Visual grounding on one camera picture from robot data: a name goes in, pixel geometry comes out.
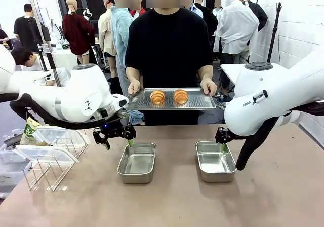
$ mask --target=man's left hand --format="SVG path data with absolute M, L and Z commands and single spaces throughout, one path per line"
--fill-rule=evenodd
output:
M 210 94 L 211 96 L 216 94 L 217 86 L 210 78 L 202 79 L 200 86 L 204 90 L 204 94 Z

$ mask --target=croissant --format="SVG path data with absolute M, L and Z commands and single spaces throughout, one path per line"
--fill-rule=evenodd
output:
M 188 101 L 188 93 L 182 89 L 174 91 L 173 97 L 178 104 L 185 104 Z
M 161 90 L 155 90 L 154 92 L 151 93 L 150 99 L 153 102 L 153 104 L 160 105 L 164 99 L 165 95 Z

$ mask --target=perforated tray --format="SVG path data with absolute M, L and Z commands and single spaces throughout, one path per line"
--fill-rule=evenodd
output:
M 187 103 L 180 105 L 174 101 L 173 93 L 177 89 L 183 89 L 188 93 Z M 162 104 L 153 104 L 150 95 L 155 90 L 161 90 L 165 94 Z M 210 95 L 205 95 L 201 88 L 159 88 L 144 89 L 126 105 L 126 109 L 132 110 L 208 110 L 214 109 L 216 105 Z

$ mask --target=metal pan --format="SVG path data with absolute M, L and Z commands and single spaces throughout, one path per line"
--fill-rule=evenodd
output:
M 177 89 L 183 89 L 188 93 L 187 103 L 180 105 L 174 101 L 173 94 Z M 165 94 L 165 100 L 161 105 L 153 104 L 150 95 L 155 90 L 161 90 Z M 144 89 L 137 94 L 126 109 L 133 110 L 208 110 L 215 109 L 216 105 L 210 95 L 205 95 L 201 88 L 159 88 Z
M 201 177 L 205 182 L 232 182 L 236 172 L 235 160 L 226 144 L 215 141 L 196 144 Z
M 146 184 L 153 179 L 155 144 L 134 143 L 127 145 L 120 159 L 117 172 L 124 184 Z

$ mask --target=man's right hand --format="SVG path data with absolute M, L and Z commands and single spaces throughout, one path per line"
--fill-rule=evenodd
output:
M 133 94 L 141 89 L 141 83 L 137 79 L 131 81 L 130 86 L 128 87 L 128 93 Z

